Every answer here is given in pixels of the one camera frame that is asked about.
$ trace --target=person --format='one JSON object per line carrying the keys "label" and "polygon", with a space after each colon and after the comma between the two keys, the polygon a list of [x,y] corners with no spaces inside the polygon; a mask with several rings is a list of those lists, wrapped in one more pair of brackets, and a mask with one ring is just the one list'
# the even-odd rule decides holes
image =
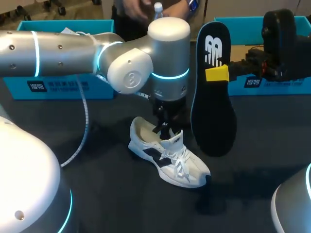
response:
{"label": "person", "polygon": [[163,15],[187,20],[190,17],[188,0],[114,0],[112,19],[115,32],[125,41],[147,34],[148,25],[154,20],[154,4],[163,5]]}

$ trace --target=yellow clamp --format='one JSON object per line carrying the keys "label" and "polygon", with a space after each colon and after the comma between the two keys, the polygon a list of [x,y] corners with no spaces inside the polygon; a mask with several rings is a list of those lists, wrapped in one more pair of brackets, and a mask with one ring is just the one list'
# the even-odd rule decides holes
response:
{"label": "yellow clamp", "polygon": [[205,77],[207,82],[214,81],[229,81],[229,70],[227,65],[221,67],[214,67],[205,70]]}

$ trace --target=shoe tongue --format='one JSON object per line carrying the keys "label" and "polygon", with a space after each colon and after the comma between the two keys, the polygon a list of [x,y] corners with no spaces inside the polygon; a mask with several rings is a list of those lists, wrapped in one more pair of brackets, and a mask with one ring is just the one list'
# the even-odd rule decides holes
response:
{"label": "shoe tongue", "polygon": [[161,141],[160,144],[164,149],[169,150],[170,153],[175,153],[183,148],[183,138],[184,132],[181,131],[177,135],[173,136],[171,139]]}

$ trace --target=black table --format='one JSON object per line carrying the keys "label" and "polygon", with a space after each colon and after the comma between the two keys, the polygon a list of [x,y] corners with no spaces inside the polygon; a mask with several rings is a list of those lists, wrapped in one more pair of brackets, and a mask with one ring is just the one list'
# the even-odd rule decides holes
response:
{"label": "black table", "polygon": [[[79,146],[85,126],[81,101],[13,101],[3,83],[0,100],[13,121],[43,140],[60,161]],[[152,164],[127,148],[134,117],[156,123],[145,99],[88,101],[92,133],[83,151],[64,168],[82,232],[275,233],[273,192],[311,160],[311,97],[233,97],[232,102],[238,134],[228,155],[204,155],[186,132],[185,144],[212,174],[206,187],[187,190],[161,180]]]}

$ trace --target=chair wheel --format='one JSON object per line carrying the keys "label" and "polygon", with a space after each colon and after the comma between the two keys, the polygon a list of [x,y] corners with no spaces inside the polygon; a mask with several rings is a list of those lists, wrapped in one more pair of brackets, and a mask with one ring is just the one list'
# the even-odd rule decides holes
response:
{"label": "chair wheel", "polygon": [[51,2],[50,1],[44,1],[43,4],[44,4],[44,6],[46,8],[50,8],[51,7]]}
{"label": "chair wheel", "polygon": [[94,5],[101,5],[102,4],[102,0],[92,0]]}
{"label": "chair wheel", "polygon": [[25,15],[25,16],[24,16],[24,20],[25,20],[25,21],[31,21],[30,15]]}
{"label": "chair wheel", "polygon": [[15,15],[20,16],[20,12],[18,10],[15,10]]}
{"label": "chair wheel", "polygon": [[1,14],[0,15],[0,24],[3,24],[5,22],[5,15]]}
{"label": "chair wheel", "polygon": [[57,10],[58,10],[58,13],[59,13],[60,16],[65,16],[66,15],[66,8],[65,7],[61,6]]}

